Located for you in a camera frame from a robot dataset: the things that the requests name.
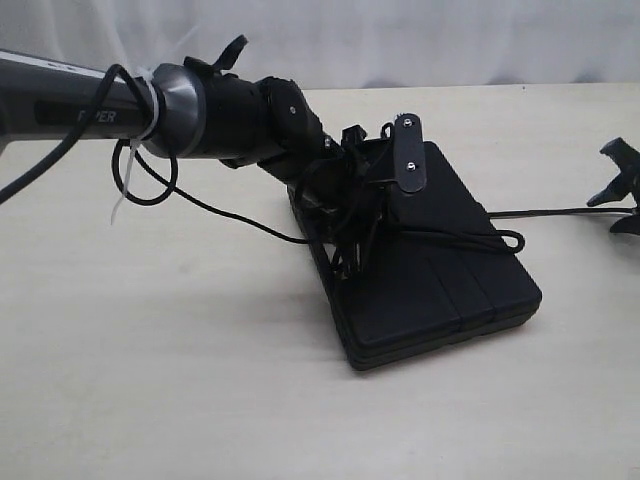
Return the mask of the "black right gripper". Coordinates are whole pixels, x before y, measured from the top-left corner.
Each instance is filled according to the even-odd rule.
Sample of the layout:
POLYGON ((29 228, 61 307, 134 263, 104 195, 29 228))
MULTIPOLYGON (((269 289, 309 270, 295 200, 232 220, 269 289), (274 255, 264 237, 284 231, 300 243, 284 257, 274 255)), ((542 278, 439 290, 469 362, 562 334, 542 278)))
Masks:
MULTIPOLYGON (((610 158, 618 167, 619 173, 600 192, 592 196, 588 206, 598 206, 617 202, 631 195, 637 205, 640 204, 640 168, 639 152, 623 139, 607 142, 599 151, 610 158)), ((638 210, 616 211, 620 216, 609 228, 612 234, 640 234, 640 215, 638 210)))

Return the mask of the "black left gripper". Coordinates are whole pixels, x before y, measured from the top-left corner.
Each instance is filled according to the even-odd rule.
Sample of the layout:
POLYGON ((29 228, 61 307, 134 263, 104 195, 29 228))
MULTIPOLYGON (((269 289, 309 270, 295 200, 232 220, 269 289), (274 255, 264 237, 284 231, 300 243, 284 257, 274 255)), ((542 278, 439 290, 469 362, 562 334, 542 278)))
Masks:
POLYGON ((337 235, 332 273, 339 280, 365 270, 383 224, 395 133, 385 124, 378 138, 368 139, 354 125, 339 143, 324 137, 292 154, 293 212, 303 234, 337 235))

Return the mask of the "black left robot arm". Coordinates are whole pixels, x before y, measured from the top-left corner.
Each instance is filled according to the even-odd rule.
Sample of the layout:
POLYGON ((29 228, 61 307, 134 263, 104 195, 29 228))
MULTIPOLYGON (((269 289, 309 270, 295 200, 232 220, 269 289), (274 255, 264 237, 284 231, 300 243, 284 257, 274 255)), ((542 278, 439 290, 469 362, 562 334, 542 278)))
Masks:
POLYGON ((363 149, 333 140, 295 82, 235 75, 239 53, 235 45, 214 63, 188 57, 135 75, 120 64, 96 71, 3 51, 2 143, 55 146, 4 186, 2 199, 34 183, 82 140, 112 139, 116 152, 147 150, 171 164, 194 158, 231 169, 255 165, 317 219, 306 240, 334 247, 335 271, 361 270, 377 225, 366 199, 371 164, 363 149))

